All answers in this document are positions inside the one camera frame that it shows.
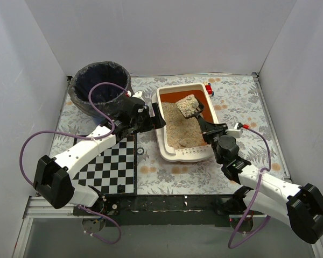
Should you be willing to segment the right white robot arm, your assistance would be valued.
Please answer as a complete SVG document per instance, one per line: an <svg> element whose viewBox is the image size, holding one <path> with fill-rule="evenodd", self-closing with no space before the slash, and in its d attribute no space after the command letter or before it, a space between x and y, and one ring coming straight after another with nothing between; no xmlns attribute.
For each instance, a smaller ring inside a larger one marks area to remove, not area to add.
<svg viewBox="0 0 323 258"><path fill-rule="evenodd" d="M228 205L237 204L246 211L253 210L290 226L307 243L315 244L323 236L323 195L307 183L289 183L269 174L270 168L258 169L239 156L236 138L246 124L237 123L234 129L226 124L213 124L200 115L196 117L203 139L211 145L216 162L224 175L241 187Z"/></svg>

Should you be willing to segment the white orange litter box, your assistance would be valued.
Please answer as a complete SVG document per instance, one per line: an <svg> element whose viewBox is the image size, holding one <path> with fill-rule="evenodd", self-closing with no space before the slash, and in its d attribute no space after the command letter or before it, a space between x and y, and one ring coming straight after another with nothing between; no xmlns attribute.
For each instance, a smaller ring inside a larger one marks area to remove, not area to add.
<svg viewBox="0 0 323 258"><path fill-rule="evenodd" d="M191 83L158 88L152 102L158 103L166 126L156 130L158 147L162 158L169 162L198 162L213 156L210 145L202 138L200 126L195 118L185 119L175 103L193 94L203 105L204 119L217 124L210 95L205 84Z"/></svg>

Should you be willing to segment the black litter scoop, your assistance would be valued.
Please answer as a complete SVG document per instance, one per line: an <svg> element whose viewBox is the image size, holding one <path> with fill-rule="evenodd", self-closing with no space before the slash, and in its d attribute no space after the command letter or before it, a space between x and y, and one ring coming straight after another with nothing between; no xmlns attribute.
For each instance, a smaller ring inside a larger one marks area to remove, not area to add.
<svg viewBox="0 0 323 258"><path fill-rule="evenodd" d="M184 118L198 117L204 110L204 105L193 95L188 95L175 103Z"/></svg>

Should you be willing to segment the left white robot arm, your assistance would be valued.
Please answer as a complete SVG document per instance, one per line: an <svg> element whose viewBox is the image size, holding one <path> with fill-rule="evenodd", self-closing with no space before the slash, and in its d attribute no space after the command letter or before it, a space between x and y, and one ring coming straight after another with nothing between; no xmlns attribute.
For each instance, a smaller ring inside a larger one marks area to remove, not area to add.
<svg viewBox="0 0 323 258"><path fill-rule="evenodd" d="M70 149L49 157L41 157L37 163L33 188L55 209L67 204L92 207L102 194L92 186L73 183L80 170L96 156L118 144L131 134L148 132L166 125L157 103L149 106L140 97L125 97L112 115L105 115L102 123L87 137Z"/></svg>

